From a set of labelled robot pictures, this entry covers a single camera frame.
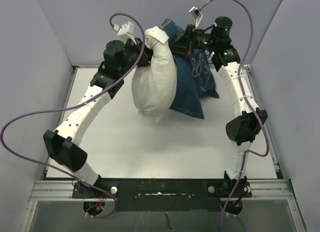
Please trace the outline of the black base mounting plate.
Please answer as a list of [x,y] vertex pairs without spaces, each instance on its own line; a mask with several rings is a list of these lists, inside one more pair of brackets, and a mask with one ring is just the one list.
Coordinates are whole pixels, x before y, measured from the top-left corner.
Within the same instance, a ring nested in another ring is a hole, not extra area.
[[84,199],[83,208],[98,215],[107,200],[116,199],[117,212],[129,211],[220,211],[230,197],[227,210],[239,213],[243,198],[252,196],[246,178],[239,182],[222,179],[111,179],[100,178],[95,184],[104,192],[76,182],[72,197]]

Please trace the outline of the white pillow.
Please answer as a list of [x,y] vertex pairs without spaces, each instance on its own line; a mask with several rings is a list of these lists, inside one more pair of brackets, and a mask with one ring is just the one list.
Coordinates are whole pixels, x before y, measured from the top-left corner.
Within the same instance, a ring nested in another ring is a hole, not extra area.
[[131,82],[138,113],[159,121],[171,107],[177,91],[177,68],[169,37],[159,27],[145,31],[146,47],[153,51],[148,67],[137,67]]

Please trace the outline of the dark blue embroidered pillowcase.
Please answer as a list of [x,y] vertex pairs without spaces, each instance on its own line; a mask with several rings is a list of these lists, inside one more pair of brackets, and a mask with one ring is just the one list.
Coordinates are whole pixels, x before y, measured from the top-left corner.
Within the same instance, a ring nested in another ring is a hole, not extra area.
[[177,68],[176,95],[170,107],[181,114],[204,119],[201,98],[219,98],[206,53],[195,49],[190,56],[173,54]]

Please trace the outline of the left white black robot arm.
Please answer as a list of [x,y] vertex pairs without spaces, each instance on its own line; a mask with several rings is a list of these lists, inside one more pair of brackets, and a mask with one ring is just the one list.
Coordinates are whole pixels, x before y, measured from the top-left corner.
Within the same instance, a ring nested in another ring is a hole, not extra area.
[[49,157],[83,181],[84,192],[90,197],[100,195],[102,185],[97,181],[99,175],[87,162],[87,153],[79,147],[82,138],[101,109],[123,86],[124,75],[137,65],[149,65],[152,54],[139,38],[108,42],[104,61],[76,109],[54,131],[47,130],[43,135]]

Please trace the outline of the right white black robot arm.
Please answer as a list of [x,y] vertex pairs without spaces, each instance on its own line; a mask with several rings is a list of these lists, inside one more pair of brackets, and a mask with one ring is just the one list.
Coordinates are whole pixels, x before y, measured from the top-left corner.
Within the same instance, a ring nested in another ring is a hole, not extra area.
[[241,71],[241,59],[230,38],[232,24],[230,18],[218,17],[205,30],[187,25],[170,47],[174,54],[186,56],[195,49],[208,51],[231,98],[235,118],[226,124],[225,129],[229,140],[235,143],[236,152],[225,171],[229,180],[222,184],[223,192],[228,196],[235,196],[240,191],[241,185],[235,179],[246,176],[248,152],[259,132],[265,131],[264,123],[268,117],[267,111],[256,103]]

